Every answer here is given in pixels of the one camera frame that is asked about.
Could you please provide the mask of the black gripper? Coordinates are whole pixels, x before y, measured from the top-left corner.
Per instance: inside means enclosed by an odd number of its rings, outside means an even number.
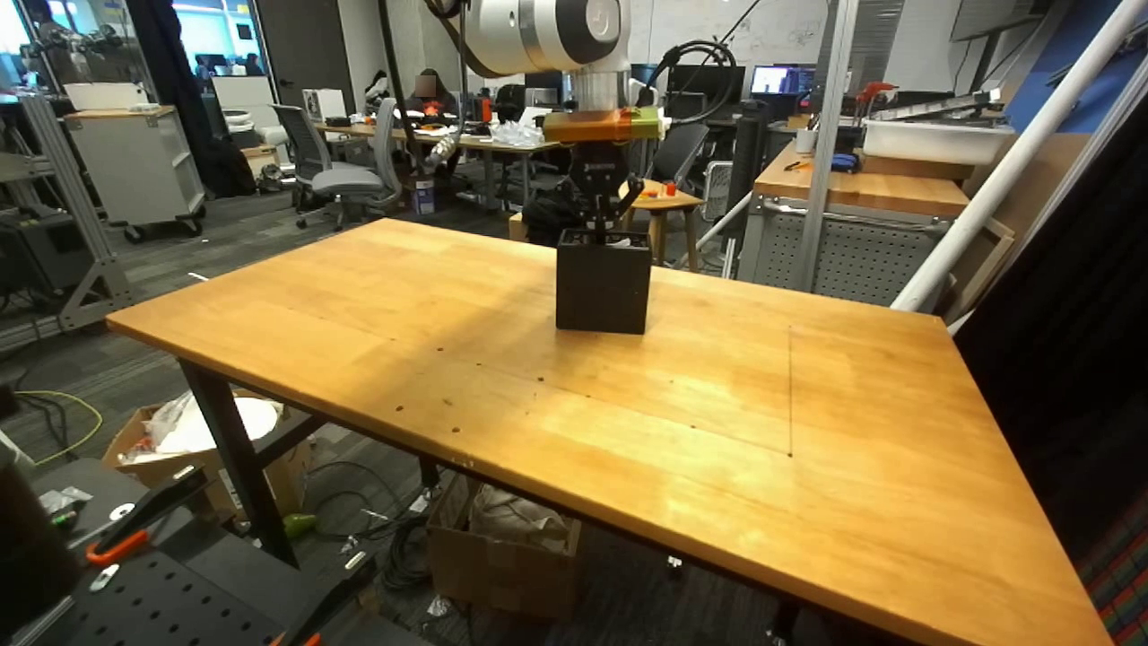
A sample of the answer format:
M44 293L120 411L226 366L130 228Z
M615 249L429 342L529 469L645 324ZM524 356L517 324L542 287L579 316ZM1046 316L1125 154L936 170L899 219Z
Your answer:
M618 223L618 249L634 249L640 233L621 219L645 178L630 170L621 145L579 145L569 158L569 178L582 198L582 223L587 243L605 243L605 228Z

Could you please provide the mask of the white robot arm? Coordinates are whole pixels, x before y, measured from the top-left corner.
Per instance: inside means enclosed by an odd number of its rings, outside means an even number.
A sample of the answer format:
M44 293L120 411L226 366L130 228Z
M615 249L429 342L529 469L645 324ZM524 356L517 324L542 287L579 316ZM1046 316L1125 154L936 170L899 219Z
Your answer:
M538 243L634 249L625 214L634 171L625 148L640 110L625 100L629 0L422 0L462 66L483 78L564 72L574 104L542 121L569 150L558 204L529 204Z

